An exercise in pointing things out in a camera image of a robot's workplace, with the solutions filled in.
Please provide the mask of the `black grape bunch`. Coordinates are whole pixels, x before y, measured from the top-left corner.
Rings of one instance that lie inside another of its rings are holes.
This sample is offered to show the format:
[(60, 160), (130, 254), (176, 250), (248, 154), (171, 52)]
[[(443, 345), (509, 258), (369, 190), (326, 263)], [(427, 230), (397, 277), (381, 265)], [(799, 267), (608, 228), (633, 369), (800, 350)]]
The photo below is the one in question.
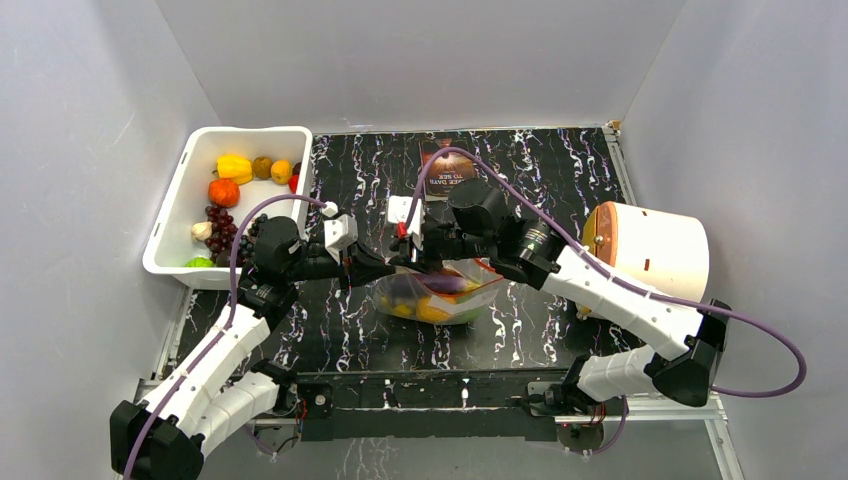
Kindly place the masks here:
[(255, 244), (259, 235), (260, 227), (268, 220), (268, 215), (260, 214), (252, 220), (245, 232), (240, 236), (238, 243), (237, 258), (239, 262), (251, 259), (255, 253)]

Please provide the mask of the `green round fruit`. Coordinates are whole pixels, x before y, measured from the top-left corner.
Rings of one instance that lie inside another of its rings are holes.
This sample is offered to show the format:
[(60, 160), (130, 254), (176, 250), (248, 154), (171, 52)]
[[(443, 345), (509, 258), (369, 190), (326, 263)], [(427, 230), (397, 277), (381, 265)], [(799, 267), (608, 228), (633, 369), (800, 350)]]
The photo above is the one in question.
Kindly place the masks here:
[(485, 313), (489, 305), (479, 301), (467, 301), (458, 305), (459, 311), (455, 320), (458, 323), (469, 323), (476, 320), (481, 314)]

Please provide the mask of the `brown yellow round fruit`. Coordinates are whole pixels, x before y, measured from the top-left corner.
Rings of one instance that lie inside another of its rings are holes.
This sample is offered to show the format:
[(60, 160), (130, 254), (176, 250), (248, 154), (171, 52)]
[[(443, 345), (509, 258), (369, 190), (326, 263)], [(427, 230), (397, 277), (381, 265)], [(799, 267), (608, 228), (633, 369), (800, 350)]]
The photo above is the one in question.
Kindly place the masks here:
[(270, 179), (273, 163), (274, 161), (270, 157), (256, 157), (252, 162), (253, 175), (261, 180)]

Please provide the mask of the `clear zip top bag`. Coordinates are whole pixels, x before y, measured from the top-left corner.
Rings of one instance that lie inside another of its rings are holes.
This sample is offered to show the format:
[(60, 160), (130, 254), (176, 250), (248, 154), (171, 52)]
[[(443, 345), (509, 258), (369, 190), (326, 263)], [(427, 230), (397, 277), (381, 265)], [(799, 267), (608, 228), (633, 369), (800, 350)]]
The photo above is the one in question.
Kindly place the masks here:
[(427, 274), (454, 275), (466, 278), (471, 283), (471, 288), (461, 294), (444, 295), (433, 292), (415, 280), (413, 278), (414, 274), (425, 273), (401, 269), (393, 275), (378, 280), (374, 285), (372, 294), (372, 300), (376, 310), (380, 313), (393, 316), (390, 314), (390, 308), (401, 301), (410, 301), (417, 304), (418, 300), (430, 296), (453, 298), (456, 301), (455, 317), (448, 322), (432, 325), (468, 324), (458, 323), (455, 320), (459, 311), (458, 305), (467, 301), (479, 301), (481, 303), (488, 303), (490, 308), (498, 296), (498, 292), (506, 285), (505, 278), (497, 274), (490, 265), (481, 259), (446, 261), (443, 263), (442, 270), (437, 273)]

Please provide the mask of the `green cabbage toy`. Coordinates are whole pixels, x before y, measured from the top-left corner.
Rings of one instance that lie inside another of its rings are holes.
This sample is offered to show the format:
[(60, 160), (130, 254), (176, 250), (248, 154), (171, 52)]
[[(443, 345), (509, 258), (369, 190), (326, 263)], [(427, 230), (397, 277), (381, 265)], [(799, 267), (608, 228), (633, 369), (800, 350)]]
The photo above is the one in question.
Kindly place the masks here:
[(216, 262), (210, 258), (198, 256), (184, 264), (185, 268), (214, 268)]

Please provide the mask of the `yellow pear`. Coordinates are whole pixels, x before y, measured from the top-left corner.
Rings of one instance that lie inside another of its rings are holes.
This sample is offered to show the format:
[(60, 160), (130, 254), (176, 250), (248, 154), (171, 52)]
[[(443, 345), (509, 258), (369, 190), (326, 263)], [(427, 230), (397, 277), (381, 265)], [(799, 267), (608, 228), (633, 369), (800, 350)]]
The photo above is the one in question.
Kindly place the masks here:
[(416, 316), (416, 303), (401, 301), (390, 308), (390, 314), (399, 318), (414, 319)]

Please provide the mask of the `small orange round fruit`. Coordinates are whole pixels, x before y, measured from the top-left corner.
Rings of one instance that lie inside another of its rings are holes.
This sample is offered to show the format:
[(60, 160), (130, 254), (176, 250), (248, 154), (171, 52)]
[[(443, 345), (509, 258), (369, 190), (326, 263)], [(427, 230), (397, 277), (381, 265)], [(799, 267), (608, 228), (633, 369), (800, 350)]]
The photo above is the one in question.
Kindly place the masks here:
[(270, 168), (270, 178), (276, 184), (287, 184), (292, 176), (293, 166), (289, 161), (281, 159), (272, 163)]

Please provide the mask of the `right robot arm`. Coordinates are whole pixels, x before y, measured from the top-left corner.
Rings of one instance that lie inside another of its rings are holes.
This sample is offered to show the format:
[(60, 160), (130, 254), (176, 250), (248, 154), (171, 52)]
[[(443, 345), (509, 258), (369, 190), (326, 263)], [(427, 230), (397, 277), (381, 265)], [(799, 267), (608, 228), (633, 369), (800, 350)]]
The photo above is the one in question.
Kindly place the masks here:
[(538, 400), (577, 414), (641, 393), (706, 405), (725, 347), (726, 316), (656, 299), (647, 285), (569, 245), (548, 222), (514, 215), (504, 195), (481, 179), (455, 186), (448, 204), (454, 219), (439, 222), (412, 198), (390, 197), (393, 264), (424, 273), (447, 260), (486, 258), (505, 279), (585, 306), (643, 342), (627, 352), (577, 358), (563, 383)]

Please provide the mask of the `white cylinder orange lid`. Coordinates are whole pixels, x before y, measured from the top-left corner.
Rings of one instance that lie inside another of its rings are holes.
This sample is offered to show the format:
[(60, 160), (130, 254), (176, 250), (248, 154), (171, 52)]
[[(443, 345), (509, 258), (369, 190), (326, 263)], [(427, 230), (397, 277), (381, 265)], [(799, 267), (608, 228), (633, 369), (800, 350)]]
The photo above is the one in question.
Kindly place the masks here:
[(590, 213), (581, 243), (598, 260), (664, 294), (703, 299), (710, 254), (706, 230), (694, 217), (608, 201)]

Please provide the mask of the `yellow bell pepper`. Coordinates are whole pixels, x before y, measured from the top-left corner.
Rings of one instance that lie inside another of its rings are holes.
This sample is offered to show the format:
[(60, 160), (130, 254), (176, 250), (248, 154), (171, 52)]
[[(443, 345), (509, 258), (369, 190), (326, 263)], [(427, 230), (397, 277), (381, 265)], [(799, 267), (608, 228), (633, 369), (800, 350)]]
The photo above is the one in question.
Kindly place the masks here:
[(215, 172), (220, 179), (228, 179), (237, 185), (253, 180), (252, 161), (239, 155), (222, 155), (216, 160)]

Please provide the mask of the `aluminium frame rail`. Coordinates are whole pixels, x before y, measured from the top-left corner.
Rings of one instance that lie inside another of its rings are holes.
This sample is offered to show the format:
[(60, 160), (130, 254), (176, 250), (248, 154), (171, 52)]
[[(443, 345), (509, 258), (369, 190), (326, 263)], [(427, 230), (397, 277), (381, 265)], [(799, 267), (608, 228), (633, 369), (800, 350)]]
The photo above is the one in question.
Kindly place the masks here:
[[(244, 375), (233, 380), (229, 379), (227, 383), (233, 385)], [(162, 381), (143, 383), (135, 398), (130, 401), (138, 402), (142, 400), (146, 394), (161, 383)], [(550, 417), (555, 422), (556, 440), (539, 442), (558, 442), (569, 451), (580, 455), (600, 454), (614, 444), (614, 438), (607, 436), (604, 431), (604, 426), (608, 422), (615, 422), (618, 426), (624, 426), (632, 420), (704, 420), (715, 423), (725, 416), (719, 405), (718, 397), (714, 395), (708, 397), (707, 403), (703, 407), (689, 407), (660, 395), (637, 394), (621, 399), (607, 400), (586, 413), (559, 411), (538, 400), (539, 395), (545, 394), (551, 388), (562, 383), (563, 380), (559, 384), (532, 382), (521, 403), (529, 408), (533, 415)], [(293, 402), (292, 409), (285, 413), (270, 411), (260, 414), (246, 423), (237, 433), (254, 433), (259, 429), (286, 427), (291, 431), (290, 437), (292, 440), (301, 443), (307, 442), (303, 438), (307, 401), (300, 395), (296, 378), (288, 391), (288, 397)]]

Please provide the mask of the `red fruit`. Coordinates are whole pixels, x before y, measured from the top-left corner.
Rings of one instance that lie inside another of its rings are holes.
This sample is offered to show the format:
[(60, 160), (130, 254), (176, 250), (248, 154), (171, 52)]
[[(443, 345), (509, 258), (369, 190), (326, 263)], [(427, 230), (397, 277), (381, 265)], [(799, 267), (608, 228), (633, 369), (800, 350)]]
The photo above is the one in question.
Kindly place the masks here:
[(289, 190), (292, 194), (298, 194), (300, 192), (299, 181), (300, 181), (300, 176), (298, 174), (294, 174), (289, 178), (287, 185), (288, 185)]

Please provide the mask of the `purple eggplant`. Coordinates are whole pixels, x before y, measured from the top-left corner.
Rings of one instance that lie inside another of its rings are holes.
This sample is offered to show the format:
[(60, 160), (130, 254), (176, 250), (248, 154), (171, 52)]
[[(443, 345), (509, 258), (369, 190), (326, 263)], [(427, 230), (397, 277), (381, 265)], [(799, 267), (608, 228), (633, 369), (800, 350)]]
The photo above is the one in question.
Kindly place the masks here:
[(471, 283), (462, 276), (443, 274), (414, 274), (413, 278), (427, 289), (444, 295), (456, 295), (471, 288)]

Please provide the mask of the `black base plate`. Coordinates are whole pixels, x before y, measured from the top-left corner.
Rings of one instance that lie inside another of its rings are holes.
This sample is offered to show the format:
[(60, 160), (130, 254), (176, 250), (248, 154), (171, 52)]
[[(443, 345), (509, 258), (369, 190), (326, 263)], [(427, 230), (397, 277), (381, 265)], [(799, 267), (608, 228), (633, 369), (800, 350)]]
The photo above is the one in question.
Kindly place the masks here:
[(307, 442), (368, 437), (554, 441), (555, 422), (521, 400), (532, 382), (559, 384), (562, 369), (300, 373)]

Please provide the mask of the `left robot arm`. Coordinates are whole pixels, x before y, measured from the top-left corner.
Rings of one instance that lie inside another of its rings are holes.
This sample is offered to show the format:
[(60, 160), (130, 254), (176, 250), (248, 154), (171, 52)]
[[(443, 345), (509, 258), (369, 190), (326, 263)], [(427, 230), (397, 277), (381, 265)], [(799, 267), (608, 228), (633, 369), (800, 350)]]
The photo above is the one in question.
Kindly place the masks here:
[(196, 479), (206, 458), (254, 417), (294, 411), (295, 374), (268, 362), (233, 385), (235, 369), (286, 318), (297, 286), (338, 279), (359, 287), (394, 267), (358, 240), (355, 219), (325, 221), (324, 238), (306, 242), (285, 216), (250, 225), (252, 247), (236, 278), (235, 296), (201, 342), (138, 402), (123, 401), (109, 419), (113, 470), (126, 479)]

